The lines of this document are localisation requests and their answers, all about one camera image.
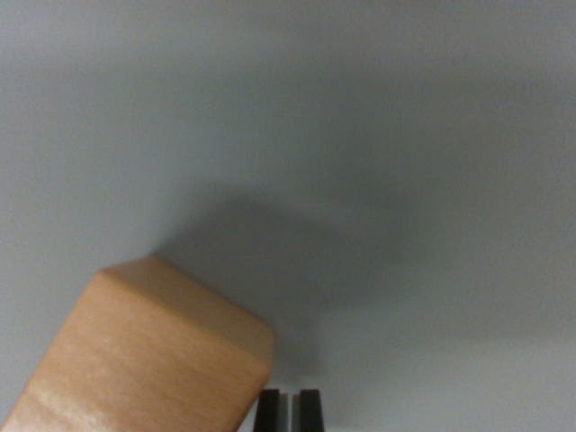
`wood grain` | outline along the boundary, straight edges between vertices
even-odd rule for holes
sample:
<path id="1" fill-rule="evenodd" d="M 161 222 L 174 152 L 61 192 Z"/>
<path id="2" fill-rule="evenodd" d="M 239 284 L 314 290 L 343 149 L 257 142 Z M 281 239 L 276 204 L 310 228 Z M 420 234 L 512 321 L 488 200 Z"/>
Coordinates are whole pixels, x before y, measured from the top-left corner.
<path id="1" fill-rule="evenodd" d="M 262 321 L 155 257 L 100 271 L 3 432 L 235 431 L 268 380 Z"/>

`wooden cube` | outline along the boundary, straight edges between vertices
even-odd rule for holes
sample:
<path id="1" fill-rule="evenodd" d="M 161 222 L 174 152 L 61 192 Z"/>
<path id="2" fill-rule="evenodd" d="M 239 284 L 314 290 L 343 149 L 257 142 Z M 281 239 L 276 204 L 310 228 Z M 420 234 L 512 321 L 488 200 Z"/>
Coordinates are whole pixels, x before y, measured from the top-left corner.
<path id="1" fill-rule="evenodd" d="M 273 345 L 264 322 L 158 258 L 105 268 L 1 430 L 232 432 Z"/>

